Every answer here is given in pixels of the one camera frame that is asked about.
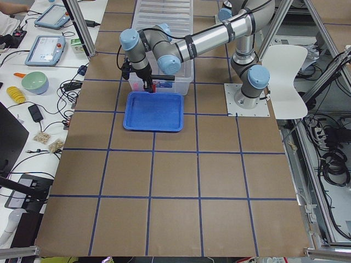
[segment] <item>orange object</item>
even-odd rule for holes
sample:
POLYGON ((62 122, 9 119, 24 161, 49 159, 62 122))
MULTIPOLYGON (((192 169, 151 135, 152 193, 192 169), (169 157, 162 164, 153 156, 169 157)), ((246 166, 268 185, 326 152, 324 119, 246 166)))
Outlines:
POLYGON ((13 73, 13 75, 17 76, 17 77, 20 77, 20 78, 24 78, 27 74, 23 74, 23 73, 13 73))
POLYGON ((21 104, 26 101, 23 93, 15 86, 8 87, 6 92, 15 103, 21 104))

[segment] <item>white seat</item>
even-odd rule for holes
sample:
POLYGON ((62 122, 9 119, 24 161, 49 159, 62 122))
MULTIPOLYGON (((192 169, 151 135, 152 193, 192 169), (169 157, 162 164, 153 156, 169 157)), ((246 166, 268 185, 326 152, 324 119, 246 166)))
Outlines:
POLYGON ((297 45, 272 45, 262 65, 269 70, 270 98, 276 119, 300 119, 307 107, 294 87, 294 79, 307 56, 307 50, 297 45))

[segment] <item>white and blue device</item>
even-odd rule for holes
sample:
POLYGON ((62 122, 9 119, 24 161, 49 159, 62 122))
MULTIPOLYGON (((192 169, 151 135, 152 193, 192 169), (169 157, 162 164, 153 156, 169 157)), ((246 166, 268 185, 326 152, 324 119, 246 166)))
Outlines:
POLYGON ((65 49, 63 36, 37 36, 27 56, 28 66, 55 66, 65 49))
POLYGON ((52 29, 60 29, 68 21, 70 21, 70 16, 66 8, 63 5, 53 4, 35 20, 34 24, 52 29))

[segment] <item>blue plastic tray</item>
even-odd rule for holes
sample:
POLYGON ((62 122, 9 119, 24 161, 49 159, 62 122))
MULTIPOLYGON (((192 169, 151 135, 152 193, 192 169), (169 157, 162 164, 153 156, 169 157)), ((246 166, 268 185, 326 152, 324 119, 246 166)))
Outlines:
POLYGON ((184 98, 177 93, 131 92, 123 126, 128 130, 179 132, 183 108, 184 98))

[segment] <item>white shirt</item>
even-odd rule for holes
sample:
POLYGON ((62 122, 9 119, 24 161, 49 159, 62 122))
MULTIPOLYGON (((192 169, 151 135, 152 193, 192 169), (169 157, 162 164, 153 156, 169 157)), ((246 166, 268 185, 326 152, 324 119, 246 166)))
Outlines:
POLYGON ((0 35, 5 36, 7 34, 12 35, 13 31, 19 26, 20 21, 14 18, 10 18, 9 15, 5 15, 0 12, 0 35))

